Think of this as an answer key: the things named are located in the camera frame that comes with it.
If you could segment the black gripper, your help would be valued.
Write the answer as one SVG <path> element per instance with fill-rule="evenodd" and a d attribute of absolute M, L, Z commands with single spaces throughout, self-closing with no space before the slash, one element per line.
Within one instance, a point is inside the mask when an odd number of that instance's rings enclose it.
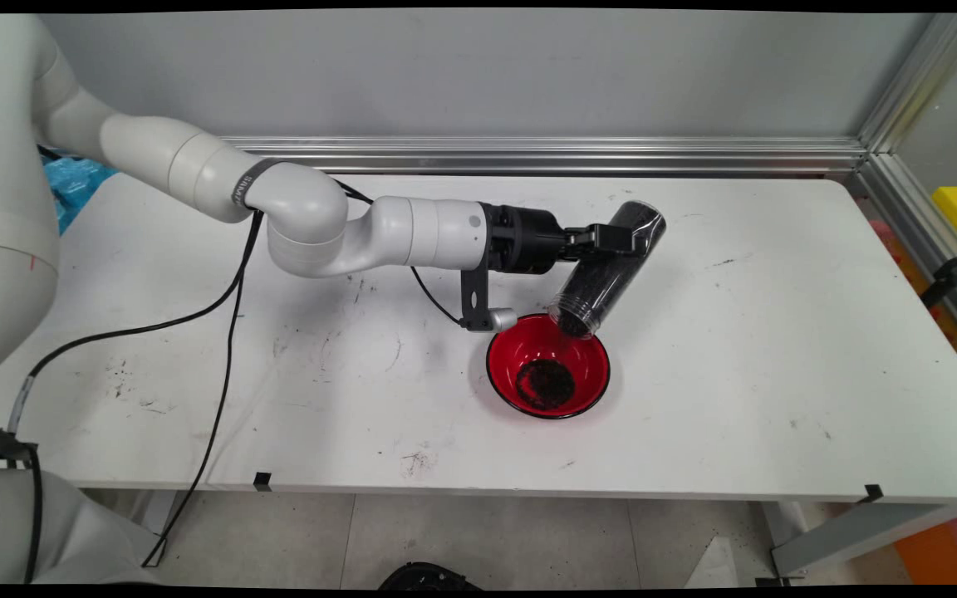
<path fill-rule="evenodd" d="M 578 269 L 592 258 L 645 255 L 648 246 L 631 228 L 594 223 L 562 228 L 544 209 L 481 205 L 487 242 L 482 264 L 494 272 L 544 275 L 561 257 Z"/>

